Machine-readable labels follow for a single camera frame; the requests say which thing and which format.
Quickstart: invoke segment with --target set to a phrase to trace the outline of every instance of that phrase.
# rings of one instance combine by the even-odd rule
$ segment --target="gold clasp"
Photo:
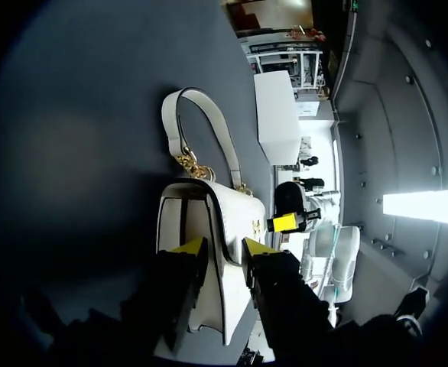
[[[241,183],[240,187],[236,187],[236,190],[240,193],[245,193],[246,195],[253,196],[253,192],[246,186],[246,183]]]
[[[207,178],[209,181],[216,180],[216,173],[211,167],[198,164],[196,155],[190,147],[183,147],[183,155],[177,155],[175,159],[192,178]]]

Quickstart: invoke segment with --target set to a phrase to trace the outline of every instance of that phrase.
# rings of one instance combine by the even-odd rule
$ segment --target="fluorescent light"
[[[384,195],[384,214],[448,223],[448,190]]]
[[[333,154],[334,154],[334,175],[335,175],[335,188],[334,190],[341,190],[341,182],[339,179],[339,155],[338,155],[338,143],[336,139],[333,141]]]

